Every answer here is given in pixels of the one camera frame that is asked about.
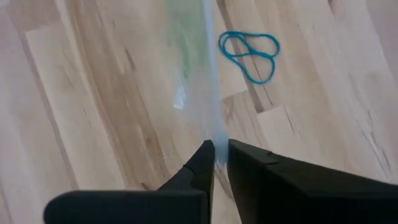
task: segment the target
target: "wooden floor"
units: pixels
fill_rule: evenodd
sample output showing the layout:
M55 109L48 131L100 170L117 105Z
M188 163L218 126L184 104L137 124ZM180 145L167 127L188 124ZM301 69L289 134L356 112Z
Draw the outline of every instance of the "wooden floor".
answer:
M150 31L165 2L0 0L0 223L42 223L69 190L156 189L193 154L202 139L170 106L175 85L159 77L173 58ZM398 184L398 1L215 2L216 36L282 46L265 86L218 55L231 138ZM221 168L215 179L213 223L240 223Z

